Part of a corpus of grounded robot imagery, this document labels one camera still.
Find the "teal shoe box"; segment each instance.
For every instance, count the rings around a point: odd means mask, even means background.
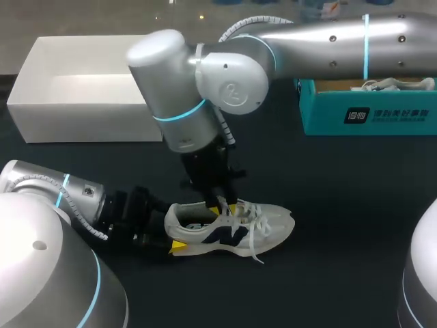
[[[437,91],[350,91],[362,84],[295,80],[305,133],[437,135]]]

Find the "dark table surface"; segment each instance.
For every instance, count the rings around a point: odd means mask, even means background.
[[[0,167],[20,159],[168,202],[184,170],[164,143],[26,144],[0,100]],[[128,295],[136,327],[397,327],[404,259],[437,196],[435,137],[308,137],[291,81],[261,109],[226,116],[248,171],[242,199],[292,210],[296,227],[259,257],[208,254],[159,263],[98,251]]]

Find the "white sneaker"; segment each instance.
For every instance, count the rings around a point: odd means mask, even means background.
[[[239,200],[235,215],[226,203],[218,217],[205,202],[173,204],[165,217],[165,231],[173,240],[188,245],[174,256],[193,256],[217,249],[239,256],[264,253],[281,244],[292,233],[294,219],[285,208],[267,204],[252,204]]]

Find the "shoe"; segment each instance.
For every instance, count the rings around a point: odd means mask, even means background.
[[[291,212],[280,206],[239,200],[233,215],[226,202],[221,205],[219,216],[206,208],[205,202],[170,206],[165,231],[173,240],[188,245],[174,256],[221,249],[263,263],[257,255],[281,244],[294,228]]]
[[[402,82],[390,78],[380,82],[370,80],[363,84],[362,87],[352,87],[352,91],[434,91],[436,82],[433,78],[428,77],[421,82]]]

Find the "white shoe box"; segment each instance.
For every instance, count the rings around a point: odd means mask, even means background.
[[[38,38],[8,99],[25,141],[162,141],[125,60],[142,37]]]

